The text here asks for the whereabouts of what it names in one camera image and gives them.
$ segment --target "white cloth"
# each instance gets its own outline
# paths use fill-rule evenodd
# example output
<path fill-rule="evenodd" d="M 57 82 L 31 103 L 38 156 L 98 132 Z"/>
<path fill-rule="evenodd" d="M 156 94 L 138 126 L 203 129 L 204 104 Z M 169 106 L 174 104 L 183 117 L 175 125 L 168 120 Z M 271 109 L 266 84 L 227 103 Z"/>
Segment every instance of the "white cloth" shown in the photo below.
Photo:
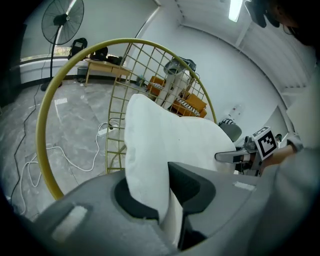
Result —
<path fill-rule="evenodd" d="M 235 165 L 215 160 L 236 150 L 223 130 L 207 119 L 178 117 L 142 94 L 134 94 L 125 115 L 125 176 L 131 196 L 156 209 L 160 222 L 169 207 L 168 162 L 234 173 Z"/>

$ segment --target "marble floor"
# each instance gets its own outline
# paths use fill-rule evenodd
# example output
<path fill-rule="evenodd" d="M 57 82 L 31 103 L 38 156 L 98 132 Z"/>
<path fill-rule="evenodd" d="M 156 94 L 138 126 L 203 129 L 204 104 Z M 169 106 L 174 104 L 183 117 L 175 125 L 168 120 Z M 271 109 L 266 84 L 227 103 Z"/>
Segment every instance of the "marble floor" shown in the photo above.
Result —
<path fill-rule="evenodd" d="M 125 86 L 118 85 L 118 91 Z M 16 101 L 2 109 L 0 116 L 0 182 L 4 194 L 9 199 L 18 180 L 14 153 L 24 136 L 23 122 L 34 109 L 34 95 L 38 86 L 24 89 Z M 99 124 L 108 121 L 108 110 L 113 89 L 113 81 L 91 81 L 88 87 L 75 80 L 63 81 L 51 102 L 46 127 L 46 146 L 60 146 L 71 162 L 82 169 L 90 169 L 97 152 L 95 142 Z M 137 91 L 129 91 L 127 97 Z M 44 92 L 39 90 L 35 96 L 36 110 L 25 123 L 26 137 L 16 154 L 19 173 L 23 166 L 36 154 L 36 122 Z M 48 150 L 48 158 L 52 172 L 63 193 L 77 187 L 79 184 L 103 175 L 105 167 L 106 136 L 97 138 L 100 152 L 96 157 L 94 168 L 90 172 L 81 171 L 64 158 L 59 149 Z M 33 183 L 39 177 L 40 169 L 37 164 L 30 165 L 30 176 Z M 38 187 L 33 187 L 25 169 L 20 186 L 12 196 L 12 205 L 17 213 L 23 211 L 21 192 L 26 202 L 25 216 L 35 220 L 39 213 L 54 202 L 47 186 L 41 177 Z"/>

